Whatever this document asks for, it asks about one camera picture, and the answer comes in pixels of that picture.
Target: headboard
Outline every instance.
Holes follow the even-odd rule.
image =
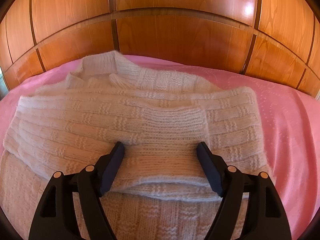
[[[2,17],[9,89],[113,49],[320,89],[320,23],[305,0],[15,0]]]

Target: knit pattern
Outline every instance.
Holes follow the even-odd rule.
[[[200,141],[242,172],[269,171],[250,88],[222,91],[195,75],[141,68],[114,51],[85,57],[64,82],[20,98],[4,139],[12,156],[2,158],[8,164],[2,160],[0,178],[20,162],[29,174],[23,183],[34,189],[57,170],[95,163],[117,141],[126,154],[102,205],[118,239],[204,238],[220,198],[196,158]],[[17,179],[6,176],[3,183]],[[39,195],[43,188],[26,190]]]

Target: wooden headboard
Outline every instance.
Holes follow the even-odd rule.
[[[320,23],[305,0],[15,0],[0,24],[9,89],[113,49],[320,89]]]

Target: pink bed sheet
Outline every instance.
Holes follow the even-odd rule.
[[[320,206],[320,102],[292,88],[223,70],[206,69],[141,56],[126,56],[137,65],[202,76],[222,89],[251,87],[257,95],[265,151],[276,177],[293,240],[308,226]],[[14,115],[19,97],[44,84],[65,79],[79,60],[25,80],[0,101],[0,141]]]

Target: metal pin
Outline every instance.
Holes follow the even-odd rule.
[[[59,178],[61,176],[61,172],[60,171],[56,171],[54,174],[53,174],[53,177],[54,178]]]
[[[89,165],[89,166],[86,166],[85,168],[86,171],[93,171],[94,170],[94,166],[93,165]]]
[[[269,177],[268,173],[266,173],[264,171],[260,173],[260,176],[263,177],[264,179],[267,179]]]
[[[237,168],[235,166],[228,166],[228,171],[230,172],[236,172]]]

